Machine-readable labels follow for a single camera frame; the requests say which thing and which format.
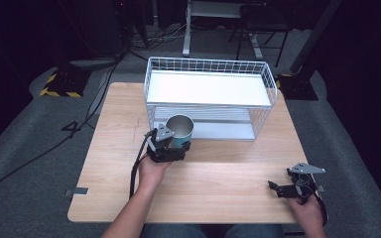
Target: white wire basket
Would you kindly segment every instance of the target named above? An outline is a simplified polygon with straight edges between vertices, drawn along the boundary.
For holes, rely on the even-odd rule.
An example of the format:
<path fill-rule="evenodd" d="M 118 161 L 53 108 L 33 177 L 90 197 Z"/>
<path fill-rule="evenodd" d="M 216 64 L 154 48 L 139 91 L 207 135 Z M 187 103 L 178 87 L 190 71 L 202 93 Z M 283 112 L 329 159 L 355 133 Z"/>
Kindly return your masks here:
<path fill-rule="evenodd" d="M 144 93 L 151 130 L 187 115 L 192 139 L 255 140 L 277 86 L 263 61 L 149 58 Z"/>

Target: cable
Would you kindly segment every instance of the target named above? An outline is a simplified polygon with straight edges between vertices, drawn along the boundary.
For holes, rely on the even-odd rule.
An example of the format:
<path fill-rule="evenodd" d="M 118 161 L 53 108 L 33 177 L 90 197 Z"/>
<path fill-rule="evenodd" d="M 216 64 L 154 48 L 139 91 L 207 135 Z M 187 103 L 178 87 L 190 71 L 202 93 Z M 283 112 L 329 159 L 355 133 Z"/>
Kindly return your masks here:
<path fill-rule="evenodd" d="M 116 68 L 116 66 L 119 64 L 119 62 L 120 62 L 120 60 L 118 60 L 117 63 L 109 70 L 110 71 L 109 76 L 108 76 L 109 79 L 111 78 L 111 75 L 112 75 L 114 69 Z M 108 85 L 109 85 L 109 83 L 107 81 L 106 86 L 104 88 L 104 93 L 107 91 Z M 28 162 L 24 163 L 23 165 L 17 167 L 15 170 L 11 171 L 10 173 L 5 175 L 4 177 L 0 178 L 0 183 L 2 181 L 4 181 L 5 179 L 7 179 L 8 177 L 10 177 L 11 175 L 13 175 L 14 173 L 16 173 L 17 171 L 19 171 L 20 169 L 24 168 L 25 166 L 29 165 L 30 163 L 38 160 L 39 158 L 41 158 L 41 157 L 45 156 L 46 154 L 48 154 L 49 152 L 53 151 L 54 149 L 56 149 L 57 147 L 62 145 L 64 142 L 66 142 L 68 139 L 72 138 L 73 135 L 76 134 L 76 132 L 78 132 L 89 121 L 89 119 L 91 119 L 91 117 L 95 114 L 95 112 L 97 111 L 97 108 L 100 106 L 102 100 L 103 100 L 103 96 L 100 98 L 100 101 L 98 102 L 97 106 L 92 111 L 92 113 L 87 118 L 85 118 L 84 122 L 82 122 L 82 124 L 80 124 L 78 128 L 73 130 L 68 136 L 66 136 L 63 140 L 61 140 L 60 142 L 58 142 L 57 144 L 52 146 L 50 149 L 46 150 L 45 152 L 39 154 L 38 156 L 36 156 L 32 159 L 30 159 Z"/>
<path fill-rule="evenodd" d="M 103 100 L 103 98 L 104 98 L 104 94 L 105 94 L 105 92 L 106 92 L 107 85 L 109 84 L 109 81 L 110 81 L 109 72 L 110 72 L 111 70 L 113 70 L 112 68 L 113 68 L 113 67 L 111 67 L 111 68 L 106 72 L 106 79 L 105 79 L 104 82 L 101 84 L 101 86 L 98 88 L 97 93 L 95 93 L 94 98 L 92 99 L 92 101 L 94 101 L 95 98 L 97 97 L 98 93 L 100 92 L 101 88 L 103 88 L 103 86 L 106 85 L 106 87 L 105 87 L 103 93 L 101 94 L 100 101 L 98 102 L 96 108 L 99 107 L 99 105 L 101 104 L 101 102 L 102 102 L 102 100 Z M 85 121 L 86 121 L 86 124 L 87 124 L 90 128 L 92 128 L 93 130 L 95 130 L 95 126 L 91 126 L 91 125 L 88 123 L 88 121 L 86 120 L 86 118 L 88 117 L 89 110 L 91 109 L 91 106 L 92 106 L 92 103 L 89 104 L 88 109 L 87 109 L 87 111 L 86 111 L 86 114 L 85 114 Z"/>
<path fill-rule="evenodd" d="M 148 59 L 146 59 L 146 58 L 144 58 L 144 57 L 142 57 L 142 56 L 132 52 L 131 50 L 129 50 L 129 53 L 131 53 L 136 58 L 139 58 L 139 59 L 144 60 L 144 61 L 148 61 Z"/>
<path fill-rule="evenodd" d="M 303 180 L 302 176 L 305 176 L 308 178 L 308 180 Z M 311 194 L 314 194 L 315 192 L 311 189 L 310 186 L 308 186 L 309 182 L 311 181 L 311 177 L 308 176 L 308 175 L 304 175 L 304 174 L 299 174 L 299 179 L 296 181 L 296 184 L 295 186 L 300 186 L 300 187 L 305 187 L 307 188 L 308 190 L 311 191 Z M 305 195 L 301 195 L 302 198 L 306 198 L 308 196 L 310 196 L 311 194 L 305 194 Z"/>
<path fill-rule="evenodd" d="M 147 157 L 147 156 L 145 156 L 145 157 L 141 158 L 141 154 L 142 154 L 142 151 L 144 150 L 145 144 L 147 143 L 147 139 L 151 136 L 152 132 L 153 131 L 150 131 L 149 133 L 147 133 L 145 135 L 144 141 L 142 142 L 142 145 L 141 145 L 141 149 L 138 152 L 137 159 L 135 160 L 134 166 L 132 167 L 132 171 L 131 171 L 131 183 L 130 183 L 130 186 L 129 186 L 129 198 L 131 198 L 134 195 L 135 177 L 136 177 L 137 172 L 138 172 L 139 164 L 141 163 L 141 161 L 144 158 Z"/>
<path fill-rule="evenodd" d="M 110 62 L 94 63 L 91 65 L 75 65 L 75 67 L 78 68 L 79 70 L 95 71 L 95 70 L 113 66 L 114 64 L 116 64 L 117 61 L 118 59 L 114 59 L 113 61 L 110 61 Z"/>
<path fill-rule="evenodd" d="M 177 34 L 178 32 L 182 31 L 185 29 L 187 24 L 183 24 L 181 25 L 179 28 L 177 28 L 176 30 L 172 30 L 170 31 L 169 33 L 166 33 L 166 30 L 164 31 L 164 33 L 160 36 L 157 36 L 157 34 L 160 32 L 157 31 L 156 34 L 154 34 L 153 37 L 149 38 L 148 40 L 150 40 L 150 44 L 149 44 L 149 47 L 142 47 L 142 46 L 136 46 L 135 43 L 142 43 L 143 41 L 142 40 L 131 40 L 131 46 L 130 48 L 132 48 L 133 50 L 136 50 L 136 51 L 145 51 L 145 50 L 152 50 L 156 47 L 158 47 L 160 44 L 162 43 L 169 43 L 169 42 L 172 42 L 172 41 L 175 41 L 176 39 L 178 38 L 182 38 L 184 37 L 185 35 L 180 35 L 180 36 L 176 36 L 174 37 L 175 34 Z"/>
<path fill-rule="evenodd" d="M 295 232 L 284 232 L 284 236 L 304 236 L 306 235 L 303 231 L 295 231 Z"/>

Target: hand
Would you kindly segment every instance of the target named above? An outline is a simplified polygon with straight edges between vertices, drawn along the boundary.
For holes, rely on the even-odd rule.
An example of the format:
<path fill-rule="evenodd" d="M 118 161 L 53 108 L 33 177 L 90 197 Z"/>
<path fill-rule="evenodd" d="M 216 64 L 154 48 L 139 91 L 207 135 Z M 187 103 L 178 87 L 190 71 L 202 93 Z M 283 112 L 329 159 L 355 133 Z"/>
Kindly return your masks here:
<path fill-rule="evenodd" d="M 166 169 L 173 162 L 155 163 L 147 155 L 143 158 L 139 166 L 138 189 L 154 192 L 162 182 Z"/>
<path fill-rule="evenodd" d="M 309 196 L 308 201 L 303 205 L 298 198 L 287 198 L 287 201 L 308 237 L 326 237 L 322 226 L 320 205 L 314 195 Z"/>

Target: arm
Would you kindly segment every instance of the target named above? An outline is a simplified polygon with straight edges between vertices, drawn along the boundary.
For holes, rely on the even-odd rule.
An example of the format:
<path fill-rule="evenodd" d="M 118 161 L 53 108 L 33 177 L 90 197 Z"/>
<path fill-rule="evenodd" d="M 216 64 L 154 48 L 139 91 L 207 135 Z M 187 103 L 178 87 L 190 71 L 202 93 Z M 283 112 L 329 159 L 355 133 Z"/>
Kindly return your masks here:
<path fill-rule="evenodd" d="M 171 163 L 155 163 L 143 159 L 139 167 L 139 185 L 119 215 L 103 234 L 107 237 L 139 237 L 153 202 L 154 193 Z"/>
<path fill-rule="evenodd" d="M 326 238 L 323 229 L 323 217 L 320 205 L 314 195 L 309 196 L 308 201 L 301 205 L 296 198 L 287 198 L 295 213 L 296 219 L 304 229 L 308 238 Z"/>

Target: gray floor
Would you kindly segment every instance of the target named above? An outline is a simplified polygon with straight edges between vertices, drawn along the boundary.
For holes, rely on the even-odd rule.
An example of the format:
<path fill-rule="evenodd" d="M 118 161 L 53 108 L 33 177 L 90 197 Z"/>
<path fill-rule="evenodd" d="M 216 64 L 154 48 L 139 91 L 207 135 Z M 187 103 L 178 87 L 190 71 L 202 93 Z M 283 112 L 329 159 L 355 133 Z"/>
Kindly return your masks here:
<path fill-rule="evenodd" d="M 237 38 L 227 43 L 230 34 L 221 29 L 194 33 L 190 57 L 233 60 Z M 290 34 L 279 67 L 271 66 L 274 75 L 289 72 L 309 34 Z M 182 46 L 183 38 L 178 38 L 136 53 L 145 58 L 180 58 Z M 273 65 L 277 52 L 263 53 L 265 61 Z M 251 50 L 242 51 L 241 59 L 254 60 Z M 111 82 L 143 82 L 146 67 L 145 61 L 129 54 L 116 67 Z M 91 75 L 82 98 L 39 96 L 52 71 L 50 68 L 32 82 L 34 100 L 0 137 L 0 178 L 57 145 L 68 135 L 61 131 L 63 126 L 84 121 L 88 108 L 96 106 L 94 96 L 107 69 Z M 327 170 L 316 180 L 326 190 L 322 197 L 329 215 L 325 226 L 328 237 L 381 237 L 381 192 L 327 103 L 320 75 L 315 73 L 311 82 L 319 101 L 286 103 L 308 161 Z M 90 124 L 97 120 L 98 111 Z M 66 189 L 76 186 L 92 135 L 93 129 L 85 125 L 72 139 L 0 183 L 0 237 L 98 237 L 104 231 L 106 223 L 70 222 L 66 217 L 69 198 L 63 196 Z M 300 230 L 297 225 L 284 228 Z"/>

